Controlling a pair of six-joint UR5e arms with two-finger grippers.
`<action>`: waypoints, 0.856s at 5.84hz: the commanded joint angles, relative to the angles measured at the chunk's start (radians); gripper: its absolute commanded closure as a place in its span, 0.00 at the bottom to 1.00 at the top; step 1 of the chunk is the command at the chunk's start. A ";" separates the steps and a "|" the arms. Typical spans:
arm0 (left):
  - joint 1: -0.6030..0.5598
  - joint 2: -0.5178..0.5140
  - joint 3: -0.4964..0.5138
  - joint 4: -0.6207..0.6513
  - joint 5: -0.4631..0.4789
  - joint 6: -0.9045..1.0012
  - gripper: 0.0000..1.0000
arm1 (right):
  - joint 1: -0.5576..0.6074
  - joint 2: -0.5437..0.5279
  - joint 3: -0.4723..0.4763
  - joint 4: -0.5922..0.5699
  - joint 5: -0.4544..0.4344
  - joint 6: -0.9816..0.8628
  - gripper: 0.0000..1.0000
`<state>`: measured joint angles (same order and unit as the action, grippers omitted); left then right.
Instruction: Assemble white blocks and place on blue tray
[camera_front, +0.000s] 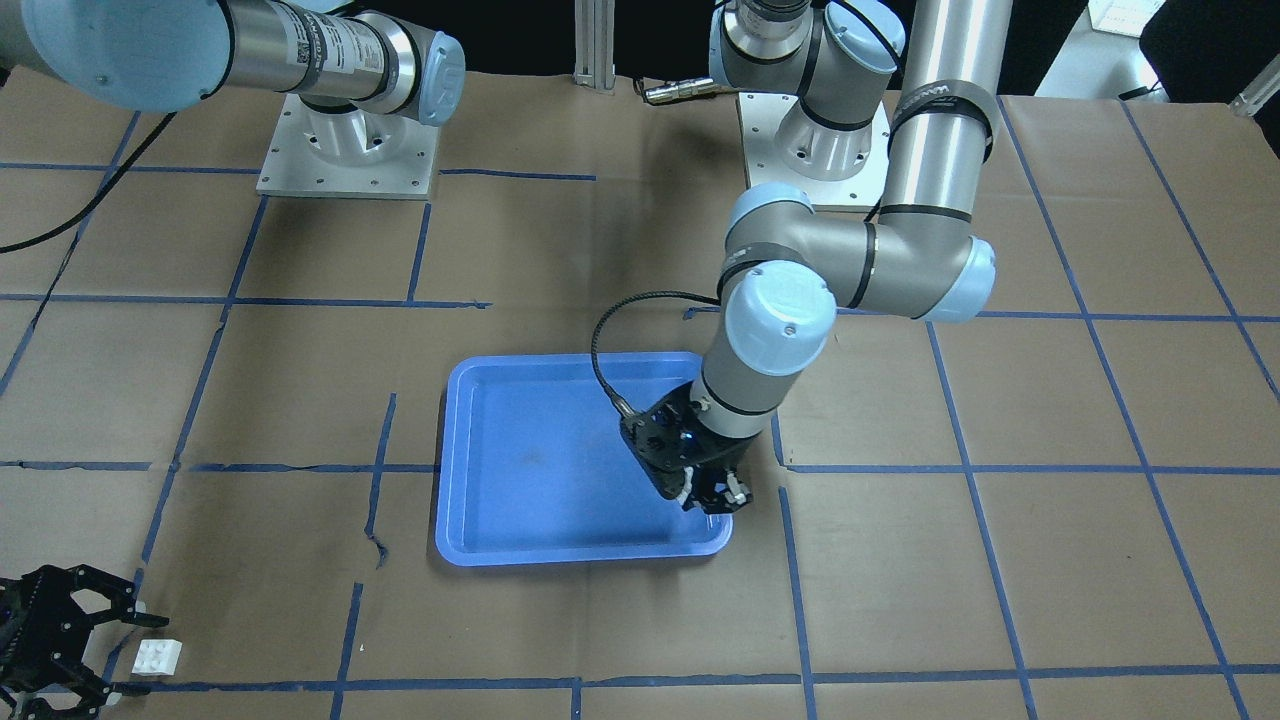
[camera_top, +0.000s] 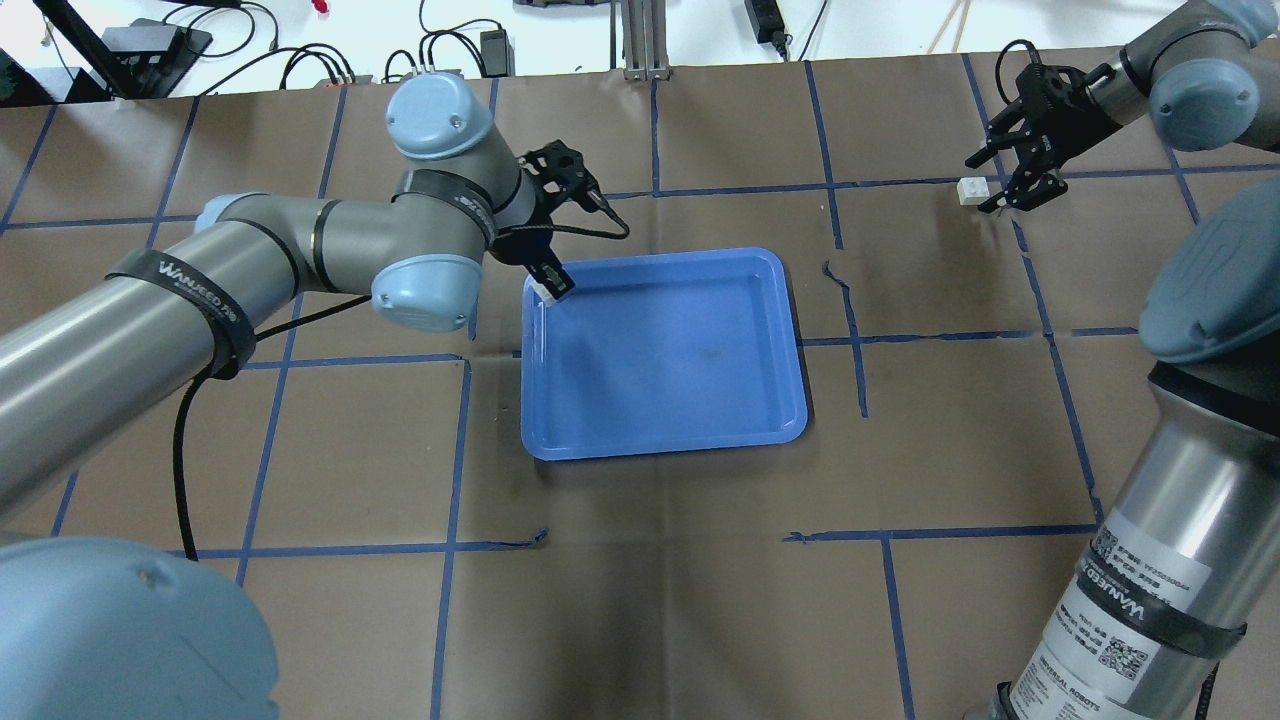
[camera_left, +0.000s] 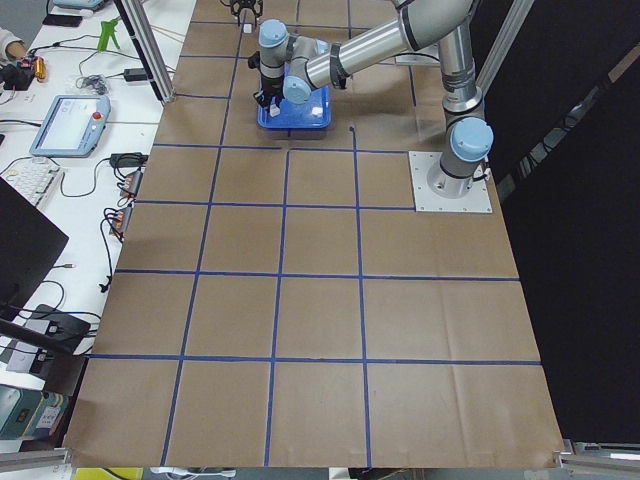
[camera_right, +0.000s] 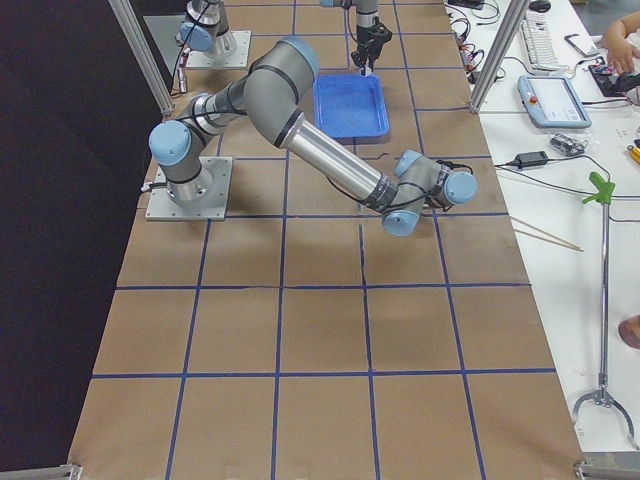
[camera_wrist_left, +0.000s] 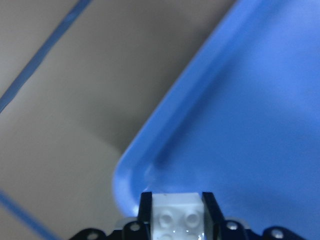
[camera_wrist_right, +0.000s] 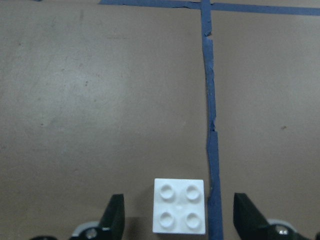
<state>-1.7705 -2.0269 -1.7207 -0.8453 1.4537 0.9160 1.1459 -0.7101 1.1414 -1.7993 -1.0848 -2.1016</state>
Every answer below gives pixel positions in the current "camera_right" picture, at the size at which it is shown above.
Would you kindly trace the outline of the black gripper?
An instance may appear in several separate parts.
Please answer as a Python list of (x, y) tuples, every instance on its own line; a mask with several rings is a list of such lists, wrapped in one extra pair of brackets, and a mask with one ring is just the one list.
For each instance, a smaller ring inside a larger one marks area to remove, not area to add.
[(382, 23), (369, 27), (356, 27), (357, 51), (351, 53), (351, 59), (357, 67), (364, 66), (367, 56), (367, 68), (374, 70), (383, 46), (391, 40), (391, 31)]
[(444, 196), (432, 196), (426, 195), (423, 203), (424, 209), (442, 210), (448, 211), (450, 209), (450, 202)]

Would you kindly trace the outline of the person hand at desk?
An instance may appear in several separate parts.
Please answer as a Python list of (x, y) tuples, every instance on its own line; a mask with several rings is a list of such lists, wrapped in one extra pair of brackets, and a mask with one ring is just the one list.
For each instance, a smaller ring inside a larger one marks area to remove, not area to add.
[(627, 37), (639, 29), (639, 12), (636, 11), (615, 20), (602, 37), (601, 45), (607, 50), (607, 63), (618, 74), (635, 72), (634, 60), (639, 49), (627, 41)]

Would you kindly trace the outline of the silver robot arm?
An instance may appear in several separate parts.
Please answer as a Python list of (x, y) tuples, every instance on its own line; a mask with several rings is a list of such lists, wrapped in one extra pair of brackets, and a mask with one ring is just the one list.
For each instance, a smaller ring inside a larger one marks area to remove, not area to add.
[[(351, 34), (356, 50), (351, 60), (364, 76), (373, 72), (385, 44), (392, 39), (392, 32), (381, 22), (377, 1), (319, 1), (323, 8), (356, 10), (356, 34)], [(200, 52), (218, 59), (235, 51), (235, 40), (229, 30), (223, 1), (189, 1), (186, 13), (177, 33), (182, 49)]]
[(173, 201), (187, 204), (208, 193), (213, 178), (200, 154), (240, 117), (247, 117), (267, 142), (324, 174), (341, 193), (380, 213), (392, 235), (410, 235), (425, 207), (448, 210), (475, 198), (478, 182), (466, 165), (407, 150), (389, 177), (314, 126), (298, 104), (318, 75), (313, 48), (298, 36), (285, 36), (244, 77), (216, 94), (193, 97), (178, 118), (155, 126), (149, 147)]

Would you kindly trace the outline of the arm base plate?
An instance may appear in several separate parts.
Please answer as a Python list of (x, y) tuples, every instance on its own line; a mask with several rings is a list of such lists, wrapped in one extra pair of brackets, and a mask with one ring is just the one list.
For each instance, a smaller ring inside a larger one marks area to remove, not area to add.
[(166, 180), (157, 167), (155, 183), (150, 190), (146, 219), (149, 221), (224, 221), (229, 200), (234, 159), (201, 156), (200, 175), (189, 183)]
[(245, 69), (248, 63), (251, 32), (229, 30), (216, 38), (213, 47), (205, 52), (189, 54), (189, 69), (236, 70)]

